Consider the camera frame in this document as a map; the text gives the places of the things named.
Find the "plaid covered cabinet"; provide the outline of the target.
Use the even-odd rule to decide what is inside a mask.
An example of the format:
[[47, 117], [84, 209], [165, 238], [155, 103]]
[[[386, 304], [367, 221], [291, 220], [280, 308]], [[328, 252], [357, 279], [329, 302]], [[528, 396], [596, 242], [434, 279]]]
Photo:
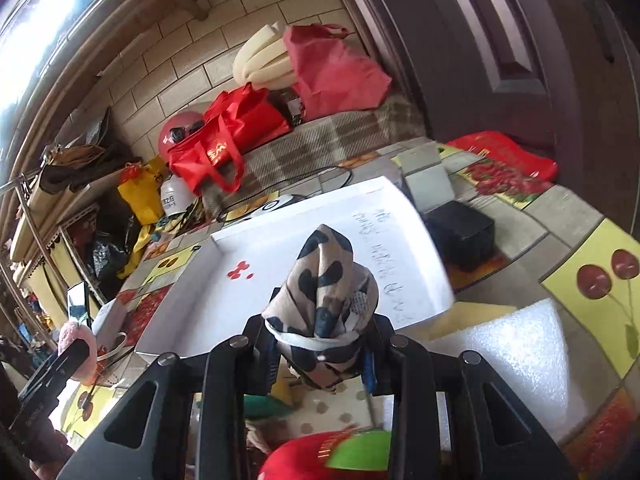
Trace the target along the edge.
[[290, 183], [343, 160], [424, 136], [422, 114], [399, 93], [389, 96], [375, 110], [352, 110], [305, 122], [243, 156], [244, 176], [236, 192], [225, 193], [213, 182], [206, 182], [202, 191], [204, 209], [216, 217], [232, 205], [280, 183]]

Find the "red tote bag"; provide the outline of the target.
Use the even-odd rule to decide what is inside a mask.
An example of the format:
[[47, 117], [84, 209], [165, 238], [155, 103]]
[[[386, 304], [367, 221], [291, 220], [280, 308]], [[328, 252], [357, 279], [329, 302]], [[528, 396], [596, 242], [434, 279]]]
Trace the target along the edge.
[[236, 192], [244, 176], [243, 156], [291, 131], [269, 101], [269, 91], [251, 84], [221, 92], [202, 115], [204, 126], [169, 150], [168, 168], [195, 194], [206, 181]]

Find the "small black box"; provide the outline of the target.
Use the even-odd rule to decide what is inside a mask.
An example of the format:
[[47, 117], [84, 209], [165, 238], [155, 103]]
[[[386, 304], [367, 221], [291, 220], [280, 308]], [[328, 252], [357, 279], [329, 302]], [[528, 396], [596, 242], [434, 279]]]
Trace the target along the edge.
[[472, 272], [495, 255], [495, 221], [457, 200], [422, 216], [443, 263]]

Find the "red plush apple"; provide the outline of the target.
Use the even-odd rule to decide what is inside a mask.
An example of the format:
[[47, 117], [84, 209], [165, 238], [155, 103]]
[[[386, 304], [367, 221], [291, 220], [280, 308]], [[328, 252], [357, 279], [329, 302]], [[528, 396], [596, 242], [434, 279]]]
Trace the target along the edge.
[[392, 434], [383, 429], [320, 432], [289, 440], [262, 464], [258, 479], [386, 479]]

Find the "leopard print cloth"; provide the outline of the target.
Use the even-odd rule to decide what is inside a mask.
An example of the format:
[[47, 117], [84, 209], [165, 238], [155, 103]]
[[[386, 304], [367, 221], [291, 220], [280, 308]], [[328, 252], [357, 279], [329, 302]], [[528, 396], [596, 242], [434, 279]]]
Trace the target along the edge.
[[378, 283], [350, 240], [322, 224], [305, 240], [285, 282], [262, 311], [265, 329], [298, 377], [333, 391], [361, 373], [364, 333]]

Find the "dark wooden door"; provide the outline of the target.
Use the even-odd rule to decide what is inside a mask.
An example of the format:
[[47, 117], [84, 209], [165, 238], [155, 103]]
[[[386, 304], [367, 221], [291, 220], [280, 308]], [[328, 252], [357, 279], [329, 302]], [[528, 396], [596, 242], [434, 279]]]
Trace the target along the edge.
[[439, 141], [496, 130], [639, 229], [639, 0], [343, 0]]

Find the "white foam block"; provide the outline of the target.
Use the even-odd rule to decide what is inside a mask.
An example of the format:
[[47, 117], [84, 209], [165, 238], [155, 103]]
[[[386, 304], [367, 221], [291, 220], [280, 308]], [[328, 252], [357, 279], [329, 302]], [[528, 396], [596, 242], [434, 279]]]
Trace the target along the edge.
[[579, 422], [570, 407], [574, 389], [570, 357], [553, 300], [521, 309], [457, 301], [447, 311], [400, 332], [444, 356], [478, 352], [555, 442], [561, 442]]

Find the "white cardboard box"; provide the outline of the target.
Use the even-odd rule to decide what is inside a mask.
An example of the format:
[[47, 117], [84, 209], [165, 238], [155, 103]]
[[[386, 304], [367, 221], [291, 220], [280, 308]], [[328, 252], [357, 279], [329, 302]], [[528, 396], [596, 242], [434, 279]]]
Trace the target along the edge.
[[277, 330], [312, 338], [330, 316], [386, 316], [396, 328], [447, 311], [454, 294], [413, 204], [386, 178], [303, 200], [223, 229], [201, 243], [136, 345], [153, 361], [209, 352], [273, 316], [280, 290], [288, 312]]

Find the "red helmet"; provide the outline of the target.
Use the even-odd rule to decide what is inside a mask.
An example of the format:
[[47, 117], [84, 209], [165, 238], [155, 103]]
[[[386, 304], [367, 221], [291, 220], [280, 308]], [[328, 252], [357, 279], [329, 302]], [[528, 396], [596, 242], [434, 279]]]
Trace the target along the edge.
[[204, 126], [204, 116], [196, 110], [183, 110], [163, 124], [157, 139], [157, 148], [164, 162], [169, 162], [169, 150], [190, 134]]

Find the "cream foam roll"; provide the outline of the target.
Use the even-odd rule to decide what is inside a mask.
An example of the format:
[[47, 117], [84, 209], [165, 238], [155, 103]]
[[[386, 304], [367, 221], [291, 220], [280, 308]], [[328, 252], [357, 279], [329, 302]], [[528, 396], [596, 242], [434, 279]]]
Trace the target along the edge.
[[242, 45], [232, 67], [233, 79], [239, 86], [251, 84], [254, 89], [281, 90], [294, 84], [296, 75], [283, 33], [282, 23], [265, 24]]

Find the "metal shelf rack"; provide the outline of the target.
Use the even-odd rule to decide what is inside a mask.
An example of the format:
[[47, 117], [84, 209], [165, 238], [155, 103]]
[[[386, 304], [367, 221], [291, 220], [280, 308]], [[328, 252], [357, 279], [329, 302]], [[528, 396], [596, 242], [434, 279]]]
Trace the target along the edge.
[[1, 252], [1, 301], [12, 327], [25, 322], [38, 341], [53, 344], [52, 330], [67, 321], [66, 292], [89, 277], [66, 230], [96, 201], [114, 190], [128, 162], [137, 157], [125, 145], [75, 146], [57, 151], [41, 168], [2, 185], [1, 196], [17, 200], [20, 218], [9, 248]]

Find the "small white open box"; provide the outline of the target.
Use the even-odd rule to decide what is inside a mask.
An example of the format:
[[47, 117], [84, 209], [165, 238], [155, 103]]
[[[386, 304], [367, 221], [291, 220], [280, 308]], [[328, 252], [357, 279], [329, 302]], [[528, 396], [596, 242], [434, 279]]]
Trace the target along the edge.
[[454, 200], [454, 190], [434, 141], [409, 148], [396, 159], [413, 205], [421, 214]]

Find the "dark red fabric bag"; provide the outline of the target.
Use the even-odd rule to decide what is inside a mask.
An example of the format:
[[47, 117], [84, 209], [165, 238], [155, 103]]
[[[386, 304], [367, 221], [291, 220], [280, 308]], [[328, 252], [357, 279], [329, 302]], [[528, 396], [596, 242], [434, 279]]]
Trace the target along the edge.
[[392, 78], [375, 60], [346, 44], [337, 24], [292, 25], [283, 35], [295, 74], [293, 89], [307, 122], [352, 110], [372, 110], [386, 99]]

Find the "yellow shopping bag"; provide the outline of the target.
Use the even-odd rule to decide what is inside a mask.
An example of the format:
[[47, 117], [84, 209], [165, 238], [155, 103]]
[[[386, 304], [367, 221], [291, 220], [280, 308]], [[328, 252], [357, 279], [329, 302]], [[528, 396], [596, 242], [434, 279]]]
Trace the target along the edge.
[[120, 175], [117, 191], [142, 226], [154, 224], [163, 217], [160, 187], [167, 176], [166, 164], [160, 156], [146, 164], [127, 164]]

